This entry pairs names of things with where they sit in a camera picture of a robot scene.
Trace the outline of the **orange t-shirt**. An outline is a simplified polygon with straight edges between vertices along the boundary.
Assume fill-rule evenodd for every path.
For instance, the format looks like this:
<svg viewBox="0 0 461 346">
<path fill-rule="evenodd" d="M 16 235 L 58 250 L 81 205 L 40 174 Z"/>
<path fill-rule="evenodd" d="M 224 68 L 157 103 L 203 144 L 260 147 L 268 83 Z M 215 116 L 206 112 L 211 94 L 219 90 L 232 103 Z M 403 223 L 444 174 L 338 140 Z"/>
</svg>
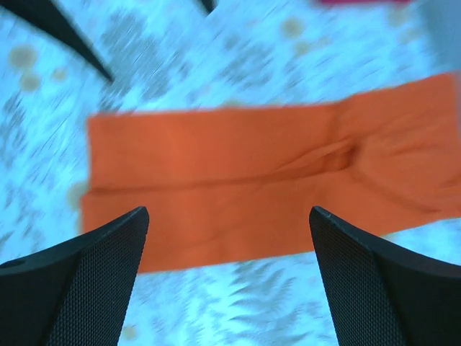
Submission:
<svg viewBox="0 0 461 346">
<path fill-rule="evenodd" d="M 139 270 L 308 252 L 319 205 L 382 236 L 460 216 L 459 84 L 440 74 L 325 105 L 89 118 L 82 229 L 144 206 Z"/>
</svg>

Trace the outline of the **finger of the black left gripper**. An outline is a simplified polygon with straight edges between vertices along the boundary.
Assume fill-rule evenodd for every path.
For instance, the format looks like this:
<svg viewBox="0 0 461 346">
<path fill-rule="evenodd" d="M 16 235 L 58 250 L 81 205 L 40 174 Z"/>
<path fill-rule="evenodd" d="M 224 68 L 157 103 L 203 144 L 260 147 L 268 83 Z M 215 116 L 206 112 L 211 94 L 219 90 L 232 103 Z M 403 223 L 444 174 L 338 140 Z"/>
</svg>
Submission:
<svg viewBox="0 0 461 346">
<path fill-rule="evenodd" d="M 211 14 L 216 8 L 215 0 L 199 0 L 199 3 L 204 8 L 206 14 Z"/>
<path fill-rule="evenodd" d="M 112 73 L 96 56 L 90 44 L 50 0 L 3 0 L 3 7 L 30 25 L 61 41 L 91 64 L 108 82 Z"/>
</svg>

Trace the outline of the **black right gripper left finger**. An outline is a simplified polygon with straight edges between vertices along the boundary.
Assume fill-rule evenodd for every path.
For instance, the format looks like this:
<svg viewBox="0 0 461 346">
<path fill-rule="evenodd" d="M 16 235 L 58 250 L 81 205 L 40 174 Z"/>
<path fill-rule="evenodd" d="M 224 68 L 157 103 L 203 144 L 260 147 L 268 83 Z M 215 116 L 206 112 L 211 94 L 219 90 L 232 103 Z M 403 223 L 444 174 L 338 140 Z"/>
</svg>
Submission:
<svg viewBox="0 0 461 346">
<path fill-rule="evenodd" d="M 1 264 L 1 344 L 113 346 L 149 215 L 138 207 L 68 241 Z"/>
</svg>

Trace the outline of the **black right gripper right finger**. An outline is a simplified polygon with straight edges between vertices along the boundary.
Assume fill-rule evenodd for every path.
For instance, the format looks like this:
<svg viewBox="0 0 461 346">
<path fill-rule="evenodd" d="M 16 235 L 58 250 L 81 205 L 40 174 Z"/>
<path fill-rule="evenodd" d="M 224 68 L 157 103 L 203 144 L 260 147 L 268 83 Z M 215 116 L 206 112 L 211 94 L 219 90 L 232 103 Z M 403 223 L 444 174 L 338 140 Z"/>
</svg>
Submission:
<svg viewBox="0 0 461 346">
<path fill-rule="evenodd" d="M 372 235 L 319 206 L 309 223 L 340 345 L 460 344 L 460 266 Z"/>
</svg>

